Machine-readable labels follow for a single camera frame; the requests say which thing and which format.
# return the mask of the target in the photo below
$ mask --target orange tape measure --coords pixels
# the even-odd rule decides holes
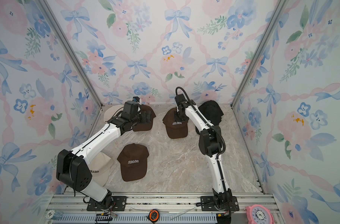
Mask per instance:
[[[153,209],[150,211],[149,216],[147,217],[152,223],[155,223],[159,220],[159,211],[156,209]]]

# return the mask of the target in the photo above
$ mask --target pink clock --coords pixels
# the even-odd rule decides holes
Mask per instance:
[[[274,224],[270,210],[262,205],[246,207],[248,224]]]

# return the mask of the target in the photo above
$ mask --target green leaf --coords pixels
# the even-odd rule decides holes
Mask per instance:
[[[291,159],[291,150],[287,150],[287,147],[290,145],[291,143],[289,141],[286,141],[284,143],[284,151],[286,152],[286,155],[289,159]]]
[[[110,4],[110,2],[108,2],[107,0],[98,0],[98,2],[101,4],[101,6],[103,8],[105,8],[108,11],[114,11],[112,5]]]
[[[309,18],[309,12],[308,12],[307,5],[305,5],[303,12],[302,12],[301,20],[299,21],[299,25],[302,27],[303,30],[304,30],[304,27],[307,25],[308,18]]]
[[[297,32],[295,32],[295,33],[293,33],[293,34],[288,38],[286,44],[288,44],[288,43],[290,43],[290,42],[292,42],[292,41],[297,40],[297,39],[299,38],[299,36],[301,36],[301,34],[302,34],[302,31],[300,31],[300,30],[297,31]]]
[[[113,23],[115,22],[116,18],[115,18],[115,14],[110,14],[107,18],[107,25],[108,25],[108,28],[110,28]]]
[[[281,133],[275,134],[272,138],[278,142],[283,142],[284,136]]]
[[[170,79],[172,79],[172,74],[169,73],[166,77],[165,77],[165,82],[169,81]]]
[[[56,127],[54,126],[53,123],[50,123],[48,125],[48,131],[51,134],[51,136],[53,137],[53,139],[55,139],[55,137],[56,137]]]
[[[62,113],[57,114],[57,118],[55,118],[54,116],[52,116],[51,119],[52,119],[52,121],[55,122],[55,121],[59,120],[61,117],[62,117]]]

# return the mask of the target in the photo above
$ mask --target marble floor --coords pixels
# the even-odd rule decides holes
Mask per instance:
[[[111,106],[103,107],[96,132],[104,126],[103,114]],[[210,168],[205,155],[199,150],[195,125],[189,121],[187,137],[170,139],[163,117],[176,105],[150,106],[156,114],[150,131],[126,132],[102,150],[114,160],[105,188],[113,192],[212,192]],[[219,125],[226,142],[226,151],[222,155],[226,180],[232,192],[259,192],[233,111],[229,105],[220,104],[220,107],[224,113]],[[117,157],[124,146],[131,143],[148,148],[147,173],[140,180],[124,182]]]

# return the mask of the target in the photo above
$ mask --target floral wallpaper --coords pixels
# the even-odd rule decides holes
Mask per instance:
[[[104,103],[231,103],[276,0],[48,1]],[[261,66],[262,74],[267,69]]]
[[[0,0],[0,224],[40,221],[98,110],[36,3]]]
[[[235,113],[285,222],[340,223],[340,0],[288,2]]]

